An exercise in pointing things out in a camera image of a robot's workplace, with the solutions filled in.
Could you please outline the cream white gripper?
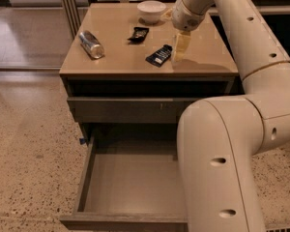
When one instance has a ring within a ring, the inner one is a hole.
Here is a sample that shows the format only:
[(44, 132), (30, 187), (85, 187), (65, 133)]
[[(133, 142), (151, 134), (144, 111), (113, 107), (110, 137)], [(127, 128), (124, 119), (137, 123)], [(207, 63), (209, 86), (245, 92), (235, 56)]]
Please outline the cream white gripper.
[(204, 18), (203, 14), (193, 13), (185, 5), (184, 0), (176, 0), (175, 5), (160, 16), (162, 21), (171, 21), (173, 26), (180, 30), (174, 37), (171, 54), (173, 62), (184, 59), (190, 43), (190, 31), (195, 30)]

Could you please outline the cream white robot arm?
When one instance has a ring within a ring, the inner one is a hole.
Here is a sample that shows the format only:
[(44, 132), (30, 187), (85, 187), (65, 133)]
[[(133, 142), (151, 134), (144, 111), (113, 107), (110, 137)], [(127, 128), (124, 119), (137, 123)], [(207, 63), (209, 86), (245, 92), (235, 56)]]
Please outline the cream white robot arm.
[(196, 101), (181, 115), (188, 232), (266, 232), (250, 163), (290, 140), (290, 57), (251, 0), (177, 0), (172, 23), (190, 32), (211, 6), (245, 92)]

